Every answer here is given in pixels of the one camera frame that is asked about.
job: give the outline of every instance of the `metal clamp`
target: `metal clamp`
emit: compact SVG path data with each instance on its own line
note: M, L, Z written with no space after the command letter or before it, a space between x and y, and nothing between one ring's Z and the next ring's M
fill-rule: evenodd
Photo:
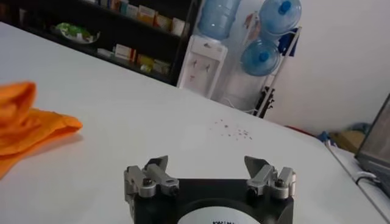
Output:
M271 165L264 165L263 168L252 179L247 180L248 188L253 190L256 196L264 194L264 189L270 184L275 169Z
M125 197L138 194L151 198L156 194L156 182L145 176L138 166L129 166L124 172Z
M245 163L252 179L247 180L249 197L259 197L266 192L271 197L284 200L295 195L296 173L284 167L278 176L277 170L263 159L246 156Z
M125 200L130 203L135 195L151 198L157 193L176 196L179 193L179 180L165 173L168 157L163 156L149 160L144 169L129 166L124 172Z
M176 196L179 193L179 180L170 177L156 164L150 164L145 168L146 175L161 187L165 195Z
M279 177L271 183L271 195L276 199L286 199L295 195L296 173L283 167Z

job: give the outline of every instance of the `shelf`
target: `shelf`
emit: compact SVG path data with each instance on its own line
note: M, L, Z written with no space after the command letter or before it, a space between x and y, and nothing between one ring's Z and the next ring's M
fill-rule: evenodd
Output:
M122 44L164 61L175 59L181 40L180 37L158 27L83 0L2 0L2 2L26 10L50 13L63 22L100 31L102 38L112 46L117 43Z
M191 0L129 0L129 4L143 5L168 18L178 18L185 21Z
M101 60L116 64L120 67L135 71L135 72L140 73L142 75L145 75L145 76L148 76L150 78L153 78L153 79L159 80L161 82L172 85L172 82L171 82L171 79L169 78L169 75L159 74L159 73L154 72L154 71L144 72L140 69L139 66L137 66L136 64L131 64L126 60L122 60L120 58L107 58L103 55L100 55L100 54L98 54L97 49L93 49L89 45L76 44L76 43L73 43L73 42L63 38L63 37L59 37L59 36L56 36L54 34L46 33L46 32L40 31L38 29L30 28L30 27L23 27L22 29L27 31L27 32L30 32L32 34L35 34L39 37L45 38L47 40L50 40L50 41L53 41L55 43L58 43L58 44L66 46L66 47L69 47L71 49L74 49L76 51L82 52L84 54L94 56L94 57L99 58Z

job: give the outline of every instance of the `box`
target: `box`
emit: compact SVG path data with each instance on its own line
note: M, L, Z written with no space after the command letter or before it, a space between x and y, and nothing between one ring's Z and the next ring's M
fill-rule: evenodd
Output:
M153 26L154 17L156 16L156 11L148 7L140 5L138 8L137 18L147 24Z
M143 54L138 54L136 62L138 65L147 65L151 68L153 68L153 64L154 64L153 58L150 58Z
M119 11L119 8L121 6L120 0L111 0L110 8L115 11Z
M154 60L153 70L156 72L159 72L163 75L168 75L170 66L171 65L167 62L160 61L160 60Z
M134 5L127 5L126 15L130 18L136 19L138 14L138 7Z
M126 2L126 0L121 0L121 6L119 8L119 11L121 12L122 15L126 16L127 5L128 3Z
M183 33L183 30L184 30L184 26L185 26L185 22L184 21L182 21L180 19L177 19L177 18L173 18L171 33L181 37L182 33Z
M117 44L115 47L115 57L134 63L137 56L136 51L135 49Z
M172 20L157 14L155 19L154 19L154 26L159 27L163 30L170 31L171 30L171 25L172 25Z

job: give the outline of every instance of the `water bottle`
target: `water bottle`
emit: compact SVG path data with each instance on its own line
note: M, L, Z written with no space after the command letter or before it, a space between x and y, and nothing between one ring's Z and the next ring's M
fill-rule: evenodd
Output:
M301 13L299 0L266 0L259 13L260 37L279 39L297 25Z
M229 37L241 0L206 0L198 23L199 31L210 38Z
M254 76L266 76L273 72L280 60L276 45L264 39L252 42L241 56L243 70Z

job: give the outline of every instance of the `cable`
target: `cable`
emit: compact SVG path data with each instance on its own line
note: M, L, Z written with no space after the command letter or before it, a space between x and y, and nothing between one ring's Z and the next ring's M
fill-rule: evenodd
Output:
M238 109L238 108L236 108L233 104L232 104L232 101L230 101L229 100L229 98L227 98L227 97L224 97L224 98L222 98L223 100L226 100L228 103L229 103L229 105L230 105L230 107L232 107L232 108L234 108L234 109L237 109L237 110L240 110L240 109ZM251 110L241 110L242 112L245 112L245 113L250 113L250 112L253 112L253 111L256 111L256 112L258 112L258 110L256 110L256 109L251 109Z
M375 184L380 184L380 180L373 173L360 171L357 174L358 174L358 178L355 181L356 185L359 185L359 181L362 179L369 180L371 182L374 182Z
M356 185L359 185L359 181L362 180L362 179L372 181L372 182L374 182L375 184L380 184L380 181L379 181L378 179L372 178L372 177L366 177L366 176L359 177L359 178L355 181L355 184L356 184Z

